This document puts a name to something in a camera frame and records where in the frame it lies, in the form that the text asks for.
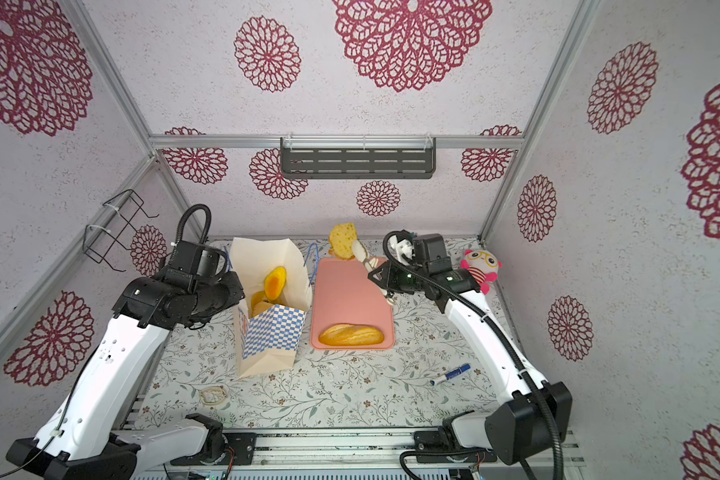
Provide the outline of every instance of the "plush toy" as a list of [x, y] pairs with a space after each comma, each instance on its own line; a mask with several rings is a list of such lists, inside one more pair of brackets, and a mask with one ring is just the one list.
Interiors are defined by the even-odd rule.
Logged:
[[459, 266], [469, 270], [469, 273], [480, 284], [480, 292], [488, 293], [490, 291], [488, 282], [495, 282], [499, 278], [501, 262], [487, 250], [467, 250], [464, 252], [464, 259]]

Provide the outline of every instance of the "blue and white checkered paper bag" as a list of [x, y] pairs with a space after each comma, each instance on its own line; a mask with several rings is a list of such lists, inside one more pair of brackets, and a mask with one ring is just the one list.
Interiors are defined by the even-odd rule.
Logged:
[[[312, 304], [312, 288], [302, 253], [290, 240], [235, 238], [230, 259], [246, 293], [246, 300], [234, 310], [240, 378], [293, 367], [304, 319]], [[280, 297], [288, 306], [275, 305], [248, 318], [252, 309], [250, 298], [264, 290], [264, 278], [278, 266], [284, 266], [288, 275]]]

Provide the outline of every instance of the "white and blue pen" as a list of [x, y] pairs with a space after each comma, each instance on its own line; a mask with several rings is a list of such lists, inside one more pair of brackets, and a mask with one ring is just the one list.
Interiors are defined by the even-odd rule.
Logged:
[[452, 372], [445, 373], [443, 375], [440, 375], [438, 378], [434, 380], [430, 380], [429, 384], [431, 386], [435, 386], [439, 383], [445, 382], [446, 380], [450, 380], [456, 376], [460, 376], [462, 373], [466, 372], [470, 369], [469, 363], [465, 363], [456, 370], [453, 370]]

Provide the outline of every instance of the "floral tablecloth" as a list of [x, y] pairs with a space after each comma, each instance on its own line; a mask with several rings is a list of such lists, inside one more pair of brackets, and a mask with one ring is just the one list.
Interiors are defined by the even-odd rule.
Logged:
[[[326, 240], [296, 240], [305, 254], [316, 242], [321, 256]], [[371, 255], [383, 256], [380, 240], [363, 242]], [[219, 241], [222, 248], [231, 241]], [[457, 265], [477, 239], [446, 239]], [[310, 271], [314, 260], [310, 259]], [[489, 304], [506, 331], [504, 309], [495, 289]], [[491, 410], [495, 394], [470, 347], [434, 302], [423, 294], [396, 295], [396, 342], [379, 352], [321, 351], [309, 344], [308, 319], [290, 370], [237, 378], [236, 338], [231, 312], [201, 330], [178, 326], [170, 336], [146, 392], [135, 428], [146, 429], [201, 412], [231, 428], [431, 426], [465, 410]], [[429, 380], [470, 363], [471, 370], [437, 386]], [[221, 387], [228, 398], [217, 406], [200, 401], [200, 391]]]

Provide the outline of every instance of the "pink tray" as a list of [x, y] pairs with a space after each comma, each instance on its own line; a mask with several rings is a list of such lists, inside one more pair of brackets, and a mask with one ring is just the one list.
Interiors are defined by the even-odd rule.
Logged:
[[[384, 333], [384, 342], [366, 346], [328, 346], [320, 334], [337, 323], [369, 325]], [[317, 350], [386, 350], [394, 345], [392, 306], [356, 260], [320, 259], [312, 304], [312, 346]]]

